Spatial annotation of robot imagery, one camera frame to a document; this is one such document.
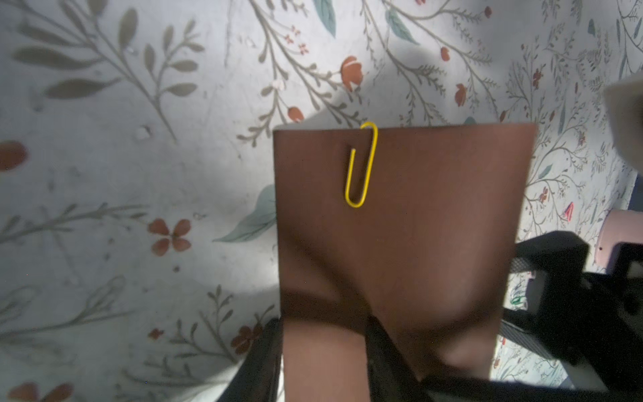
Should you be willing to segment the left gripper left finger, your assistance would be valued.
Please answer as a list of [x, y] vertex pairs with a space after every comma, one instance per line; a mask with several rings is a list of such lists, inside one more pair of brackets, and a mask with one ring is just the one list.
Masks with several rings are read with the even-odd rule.
[[277, 401], [282, 350], [283, 323], [280, 318], [273, 318], [266, 324], [218, 402]]

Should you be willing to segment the brown paper sheet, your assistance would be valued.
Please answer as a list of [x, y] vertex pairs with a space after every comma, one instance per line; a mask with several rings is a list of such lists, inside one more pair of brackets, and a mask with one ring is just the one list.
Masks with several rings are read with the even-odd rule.
[[369, 316], [416, 378], [489, 377], [538, 132], [275, 134], [287, 400], [369, 400]]

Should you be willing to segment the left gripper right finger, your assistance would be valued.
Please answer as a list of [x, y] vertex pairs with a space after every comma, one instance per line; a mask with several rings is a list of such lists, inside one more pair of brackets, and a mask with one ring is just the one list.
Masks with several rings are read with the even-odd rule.
[[365, 341], [372, 401], [432, 401], [375, 316], [368, 317]]

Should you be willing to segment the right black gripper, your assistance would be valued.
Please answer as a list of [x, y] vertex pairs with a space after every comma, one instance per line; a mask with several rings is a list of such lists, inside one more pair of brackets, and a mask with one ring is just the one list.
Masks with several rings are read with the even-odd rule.
[[641, 401], [642, 247], [619, 243], [611, 273], [584, 270], [589, 245], [554, 231], [516, 244], [510, 272], [535, 274], [527, 307], [503, 310], [500, 335], [559, 360], [576, 390], [427, 378], [423, 401]]

